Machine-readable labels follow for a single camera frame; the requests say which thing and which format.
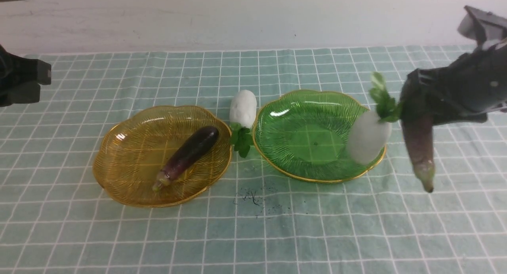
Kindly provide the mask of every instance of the tablecloth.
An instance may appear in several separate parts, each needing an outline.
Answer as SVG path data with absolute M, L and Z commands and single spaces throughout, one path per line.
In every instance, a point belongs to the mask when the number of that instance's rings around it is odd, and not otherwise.
M 314 89 L 372 108 L 372 71 L 397 97 L 408 72 L 470 49 L 30 55 L 53 82 L 39 103 L 0 108 L 0 274 L 507 273 L 504 114 L 435 128 L 432 194 L 397 123 L 384 160 L 344 184 L 290 179 L 253 150 L 194 200 L 139 209 L 92 175 L 102 136 L 145 108 L 199 105 L 228 121 L 240 89 L 260 105 Z

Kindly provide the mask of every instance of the radish leaves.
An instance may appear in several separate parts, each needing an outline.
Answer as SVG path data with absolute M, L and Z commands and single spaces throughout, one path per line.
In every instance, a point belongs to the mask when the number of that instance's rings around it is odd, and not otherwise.
M 242 158 L 246 158 L 250 151 L 250 146 L 254 145 L 250 129 L 234 122 L 231 124 L 231 130 L 230 143 L 234 146 L 234 151 L 237 151 Z
M 396 103 L 396 99 L 389 95 L 385 86 L 385 79 L 379 72 L 372 73 L 373 88 L 370 96 L 377 103 L 376 112 L 382 122 L 396 122 L 402 113 L 402 103 Z

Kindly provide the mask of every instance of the eggplant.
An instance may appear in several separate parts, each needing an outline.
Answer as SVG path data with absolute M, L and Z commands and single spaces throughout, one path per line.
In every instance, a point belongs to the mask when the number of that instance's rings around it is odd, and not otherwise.
M 417 119 L 401 121 L 403 137 L 414 174 L 424 190 L 433 192 L 435 161 L 433 158 L 433 116 L 423 114 Z
M 185 170 L 210 151 L 218 138 L 219 130 L 214 126 L 204 126 L 195 131 L 157 173 L 153 190 L 159 191 L 161 187 L 177 180 Z

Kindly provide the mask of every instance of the yellow plate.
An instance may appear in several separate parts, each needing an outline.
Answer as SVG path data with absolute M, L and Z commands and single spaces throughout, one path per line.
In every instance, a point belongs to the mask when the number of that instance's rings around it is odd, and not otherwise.
M 157 172 L 196 130 L 215 126 L 219 139 L 206 155 L 170 186 L 152 191 Z M 147 108 L 113 127 L 104 137 L 93 165 L 100 186 L 115 201 L 134 207 L 170 207 L 203 193 L 227 170 L 231 130 L 197 106 Z

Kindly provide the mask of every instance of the plastic radish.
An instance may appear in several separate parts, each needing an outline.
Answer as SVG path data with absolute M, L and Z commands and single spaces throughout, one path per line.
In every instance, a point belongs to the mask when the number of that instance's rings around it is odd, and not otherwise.
M 252 128 L 257 115 L 257 98 L 249 90 L 241 90 L 231 102 L 229 121 L 238 123 L 241 127 Z
M 248 90 L 241 90 L 232 99 L 229 121 L 232 135 L 230 143 L 239 156 L 246 158 L 250 146 L 254 145 L 250 129 L 257 115 L 257 98 Z
M 396 103 L 385 86 L 382 74 L 373 72 L 373 88 L 370 96 L 377 103 L 374 110 L 362 113 L 354 122 L 348 137 L 346 150 L 358 164 L 370 164 L 391 136 L 391 123 L 400 119 L 401 103 Z

